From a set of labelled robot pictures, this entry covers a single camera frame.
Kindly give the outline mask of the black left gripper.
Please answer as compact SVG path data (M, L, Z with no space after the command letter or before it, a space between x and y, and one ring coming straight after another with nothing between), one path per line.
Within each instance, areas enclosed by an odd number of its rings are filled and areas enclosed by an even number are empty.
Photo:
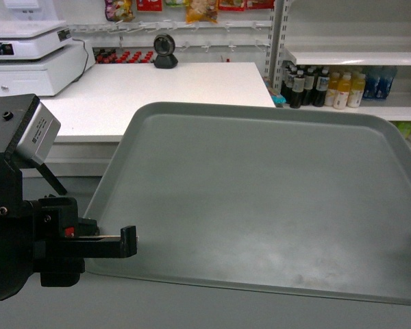
M94 219L78 215L73 197L49 195L32 202L34 236L44 241L44 255L34 261L43 287L71 287L85 272L84 258L129 258L137 254L136 226L121 228L119 236L96 236Z

